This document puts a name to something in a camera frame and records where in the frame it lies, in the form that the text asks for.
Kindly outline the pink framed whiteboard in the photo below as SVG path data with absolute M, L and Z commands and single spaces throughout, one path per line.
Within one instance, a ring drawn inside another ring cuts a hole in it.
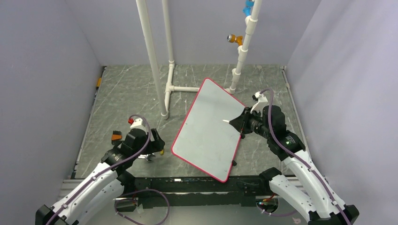
M 174 156 L 220 182 L 226 182 L 240 134 L 229 123 L 245 105 L 210 78 L 204 79 L 176 138 Z

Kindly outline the silver open-end wrench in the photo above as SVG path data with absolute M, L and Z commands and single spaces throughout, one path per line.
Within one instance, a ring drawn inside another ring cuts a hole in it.
M 139 155 L 138 158 L 139 159 L 145 159 L 146 161 L 150 162 L 152 161 L 152 158 L 156 157 L 156 155 L 154 153 L 152 154 L 145 154 L 145 155 Z

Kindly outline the orange black hex key set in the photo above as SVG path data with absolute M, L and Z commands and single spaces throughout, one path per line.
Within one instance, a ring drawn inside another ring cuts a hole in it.
M 122 140 L 122 132 L 114 130 L 111 136 L 111 143 L 118 142 Z

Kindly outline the blue nozzle fitting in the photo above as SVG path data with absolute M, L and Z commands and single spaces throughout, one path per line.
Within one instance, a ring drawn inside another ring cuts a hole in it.
M 250 16 L 251 15 L 251 10 L 254 6 L 255 0 L 245 0 L 245 7 L 243 8 L 243 13 L 245 16 Z

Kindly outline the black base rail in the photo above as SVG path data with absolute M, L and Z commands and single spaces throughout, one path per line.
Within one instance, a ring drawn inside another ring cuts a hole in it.
M 122 194 L 116 207 L 132 211 L 166 206 L 270 205 L 276 209 L 278 197 L 258 175 L 230 176 L 226 182 L 211 177 L 154 177 L 121 175 Z

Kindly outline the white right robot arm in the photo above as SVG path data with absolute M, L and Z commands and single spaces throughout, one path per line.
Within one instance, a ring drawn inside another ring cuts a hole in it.
M 278 106 L 265 106 L 262 112 L 246 107 L 228 122 L 242 137 L 255 133 L 267 140 L 269 149 L 296 176 L 300 190 L 272 167 L 259 174 L 259 190 L 282 197 L 309 225 L 352 225 L 359 216 L 355 205 L 347 205 L 316 168 L 301 139 L 287 129 L 285 114 Z

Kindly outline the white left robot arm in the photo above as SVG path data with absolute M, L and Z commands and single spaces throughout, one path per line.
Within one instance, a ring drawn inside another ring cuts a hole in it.
M 108 150 L 91 175 L 53 206 L 41 206 L 35 215 L 37 225 L 85 225 L 112 199 L 128 197 L 136 190 L 135 177 L 127 171 L 139 156 L 150 156 L 164 149 L 165 142 L 152 128 L 133 128 L 122 139 L 114 131 Z

